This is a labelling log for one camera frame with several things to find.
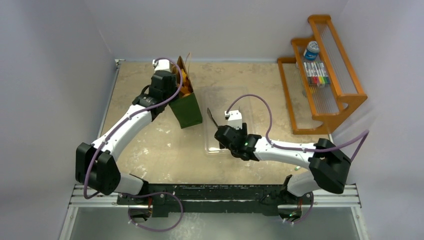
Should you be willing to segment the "green paper bag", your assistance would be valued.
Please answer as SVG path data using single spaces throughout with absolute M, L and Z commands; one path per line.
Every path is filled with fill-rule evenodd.
M 189 71 L 187 70 L 181 56 L 178 57 L 176 64 L 180 67 L 181 70 L 184 69 L 189 77 Z M 186 129 L 203 123 L 203 117 L 192 83 L 191 86 L 193 93 L 186 97 L 180 97 L 179 93 L 176 100 L 169 104 L 181 129 Z

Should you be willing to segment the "metal tongs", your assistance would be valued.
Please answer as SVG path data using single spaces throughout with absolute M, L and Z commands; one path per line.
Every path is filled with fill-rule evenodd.
M 219 125 L 216 122 L 216 120 L 214 119 L 214 117 L 212 115 L 212 112 L 211 112 L 211 110 L 210 110 L 209 107 L 206 108 L 206 113 L 207 113 L 208 117 L 210 118 L 210 120 L 212 121 L 212 123 L 214 124 L 214 126 L 218 129 L 219 128 Z

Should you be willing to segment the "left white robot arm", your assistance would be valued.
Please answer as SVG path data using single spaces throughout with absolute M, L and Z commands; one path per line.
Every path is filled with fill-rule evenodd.
M 111 129 L 94 142 L 83 142 L 77 147 L 75 178 L 83 184 L 86 199 L 93 198 L 88 194 L 91 188 L 97 194 L 127 194 L 138 205 L 148 201 L 147 181 L 121 173 L 116 161 L 133 138 L 178 97 L 182 85 L 181 73 L 156 70 L 151 83 L 134 98 L 127 112 Z

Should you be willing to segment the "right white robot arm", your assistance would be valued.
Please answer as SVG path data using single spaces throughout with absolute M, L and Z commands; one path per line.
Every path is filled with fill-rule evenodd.
M 286 178 L 280 196 L 288 204 L 318 189 L 333 194 L 345 190 L 352 161 L 328 139 L 320 138 L 316 143 L 268 141 L 229 125 L 218 126 L 214 138 L 220 148 L 243 161 L 276 161 L 306 169 Z

